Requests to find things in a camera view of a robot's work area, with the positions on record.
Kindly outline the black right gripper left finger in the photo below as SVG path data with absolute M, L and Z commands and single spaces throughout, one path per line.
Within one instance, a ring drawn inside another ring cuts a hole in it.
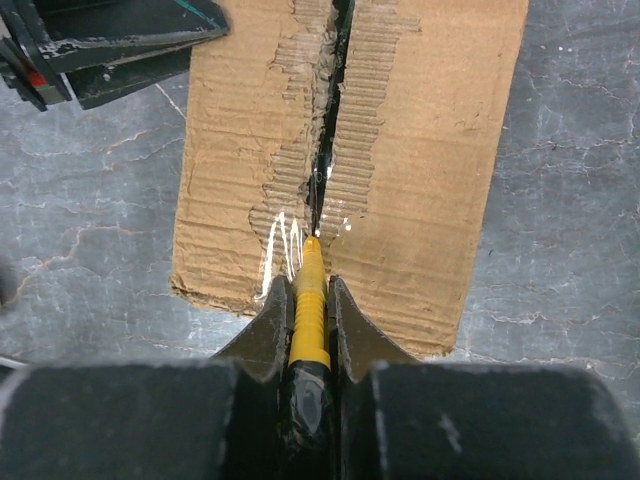
M 274 479 L 290 283 L 209 359 L 23 367 L 1 384 L 5 479 Z

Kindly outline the brown cardboard express box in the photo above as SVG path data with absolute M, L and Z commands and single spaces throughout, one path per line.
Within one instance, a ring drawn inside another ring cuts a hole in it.
M 454 346 L 524 1 L 226 1 L 193 50 L 170 286 L 251 315 L 320 234 L 329 273 L 418 358 Z

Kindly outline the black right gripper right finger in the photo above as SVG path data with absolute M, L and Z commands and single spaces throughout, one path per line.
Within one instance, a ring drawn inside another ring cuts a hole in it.
M 566 365 L 417 362 L 329 282 L 340 479 L 635 479 L 613 395 Z

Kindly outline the yellow utility knife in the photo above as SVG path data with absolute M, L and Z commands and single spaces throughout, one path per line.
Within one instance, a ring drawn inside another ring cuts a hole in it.
M 334 476 L 334 399 L 327 279 L 320 242 L 303 244 L 294 281 L 295 312 L 281 406 L 281 477 Z

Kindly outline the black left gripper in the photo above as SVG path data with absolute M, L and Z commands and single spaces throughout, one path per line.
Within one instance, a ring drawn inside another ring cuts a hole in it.
M 206 42 L 230 31 L 213 1 L 2 1 L 1 77 L 45 112 L 72 100 L 49 60 L 118 60 Z M 66 74 L 80 106 L 113 102 L 190 68 L 191 48 Z

